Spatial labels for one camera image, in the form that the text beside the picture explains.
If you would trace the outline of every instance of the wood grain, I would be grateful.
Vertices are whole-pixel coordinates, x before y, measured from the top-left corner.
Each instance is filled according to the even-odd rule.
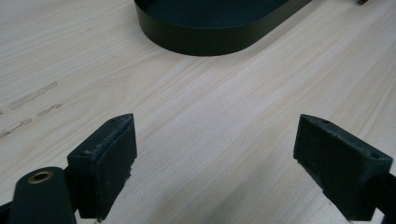
[[[104,223],[347,223],[292,158],[298,118],[395,157],[395,23],[394,0],[314,0],[250,48],[200,58],[150,42],[133,1],[2,0],[0,204],[134,113],[138,158]]]

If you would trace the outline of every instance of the wooden table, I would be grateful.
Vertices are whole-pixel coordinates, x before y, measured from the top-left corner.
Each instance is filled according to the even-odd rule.
[[[314,0],[250,48],[202,58],[149,41],[131,0],[2,0],[0,204],[134,113],[138,158],[104,223],[348,223],[292,157],[298,120],[395,157],[395,24],[394,0]]]

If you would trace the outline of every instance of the black oval tray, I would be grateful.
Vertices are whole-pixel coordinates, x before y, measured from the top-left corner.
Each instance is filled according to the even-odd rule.
[[[252,45],[311,0],[134,0],[140,26],[159,46],[214,56]]]

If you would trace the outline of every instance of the black clamp jaw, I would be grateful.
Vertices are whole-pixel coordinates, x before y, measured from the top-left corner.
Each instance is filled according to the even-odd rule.
[[[22,177],[11,203],[0,207],[0,224],[76,223],[106,218],[136,158],[134,116],[107,121],[68,156],[64,170],[46,167]]]
[[[396,223],[393,159],[325,119],[301,115],[294,158],[348,220]]]

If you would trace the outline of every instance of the dark mark on wood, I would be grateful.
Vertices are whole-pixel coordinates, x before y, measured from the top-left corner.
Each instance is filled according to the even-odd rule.
[[[29,103],[29,102],[32,102],[32,101],[33,101],[35,98],[37,98],[39,95],[44,94],[46,91],[48,91],[48,90],[50,90],[50,89],[52,89],[52,88],[54,88],[54,87],[56,87],[56,86],[58,86],[58,82],[52,82],[52,83],[49,84],[48,86],[45,86],[45,87],[41,88],[40,90],[35,91],[35,92],[33,92],[33,93],[31,93],[31,94],[29,94],[29,95],[23,97],[23,98],[20,99],[19,101],[16,101],[16,102],[14,102],[14,103],[11,103],[8,107],[9,107],[11,110],[14,110],[14,109],[20,107],[21,105],[24,105],[24,104],[27,104],[27,103]]]
[[[38,115],[39,117],[44,116],[44,115],[48,114],[48,113],[51,111],[51,109],[59,109],[61,106],[62,106],[62,105],[60,105],[60,104],[53,105],[53,106],[50,107],[49,109],[46,109],[46,110],[44,110],[44,111],[41,111],[41,112],[38,113],[37,115]]]
[[[12,129],[10,129],[10,130],[2,131],[2,132],[0,133],[0,138],[6,137],[7,135],[9,135],[9,134],[15,132],[15,130],[17,130],[17,129],[20,128],[21,126],[26,125],[26,124],[29,124],[29,123],[31,123],[31,122],[32,122],[32,119],[26,119],[26,120],[22,121],[22,122],[21,122],[17,127],[15,127],[15,128],[12,128]]]

